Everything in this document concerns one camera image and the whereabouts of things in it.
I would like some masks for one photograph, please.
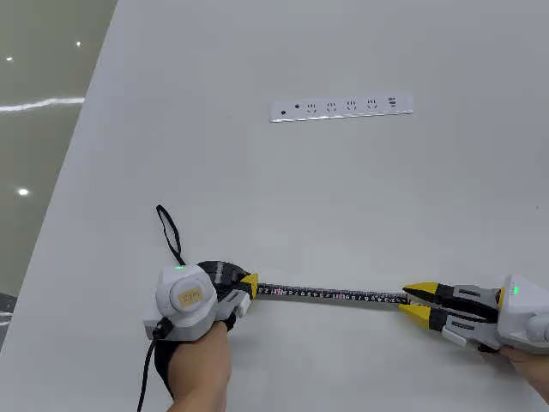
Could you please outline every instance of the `electrical outlet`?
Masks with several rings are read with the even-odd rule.
[[[366,109],[368,112],[375,112],[377,110],[377,98],[369,97],[366,99]]]
[[[334,101],[329,101],[326,103],[326,113],[328,115],[334,115],[337,112],[337,103]]]
[[[345,108],[348,112],[356,112],[357,111],[357,101],[356,100],[347,100],[345,102]]]
[[[305,106],[305,111],[311,116],[316,116],[317,105],[315,103],[307,103],[307,105]]]
[[[320,118],[356,118],[413,113],[410,93],[370,94],[368,97],[339,97],[276,101],[271,105],[271,122],[292,122]]]

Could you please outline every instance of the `measuring tape blade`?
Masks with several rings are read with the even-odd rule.
[[[284,299],[292,296],[298,299],[329,299],[329,300],[356,300],[363,302],[407,304],[409,299],[404,293],[370,292],[362,290],[344,289],[323,289],[304,288],[300,286],[273,285],[270,283],[259,283],[257,285],[257,296],[269,296],[270,299]]]

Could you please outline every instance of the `white table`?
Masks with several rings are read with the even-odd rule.
[[[134,410],[172,264],[264,282],[549,287],[547,2],[121,0],[0,358],[3,410]],[[410,90],[412,116],[270,124],[274,100]],[[546,410],[501,360],[391,311],[258,301],[228,411]],[[145,410],[168,396],[151,372]]]

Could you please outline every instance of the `yellow fingertip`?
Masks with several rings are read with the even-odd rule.
[[[241,282],[249,283],[251,285],[251,298],[255,299],[257,294],[257,283],[259,281],[259,275],[257,273],[251,273],[242,278]]]
[[[427,292],[428,294],[435,294],[437,292],[438,282],[422,282],[414,283],[413,285],[406,285],[404,289],[420,290]]]
[[[421,328],[429,329],[429,317],[431,316],[431,308],[429,306],[399,305],[398,308]]]

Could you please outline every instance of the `gray floor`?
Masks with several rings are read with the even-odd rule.
[[[21,288],[115,4],[0,5],[0,293]]]

